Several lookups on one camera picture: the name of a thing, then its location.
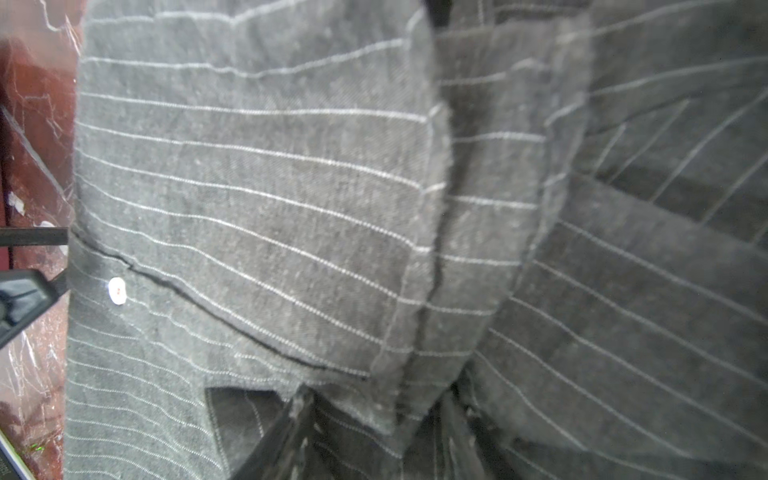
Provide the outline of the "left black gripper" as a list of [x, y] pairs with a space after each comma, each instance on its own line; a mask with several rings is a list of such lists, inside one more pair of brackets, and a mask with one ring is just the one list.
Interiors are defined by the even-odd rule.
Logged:
[[[60, 227], [1, 228], [2, 247], [63, 246], [69, 229]], [[1, 272], [1, 348], [45, 314], [69, 290], [67, 268], [53, 279], [39, 270]]]

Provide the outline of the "dark grey striped shirt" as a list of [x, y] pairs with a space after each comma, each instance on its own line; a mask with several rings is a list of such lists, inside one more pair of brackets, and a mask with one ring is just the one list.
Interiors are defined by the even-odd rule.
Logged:
[[763, 1], [91, 1], [67, 479], [767, 475]]

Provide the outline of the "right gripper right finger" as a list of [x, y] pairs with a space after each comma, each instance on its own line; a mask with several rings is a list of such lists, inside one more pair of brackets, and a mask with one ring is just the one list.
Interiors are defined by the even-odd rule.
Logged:
[[454, 389], [441, 395], [439, 416], [446, 478], [497, 479], [488, 438]]

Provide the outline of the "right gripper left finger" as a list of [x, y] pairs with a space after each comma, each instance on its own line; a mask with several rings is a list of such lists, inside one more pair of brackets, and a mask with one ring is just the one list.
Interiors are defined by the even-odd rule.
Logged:
[[232, 479], [307, 479], [314, 418], [314, 393], [302, 385]]

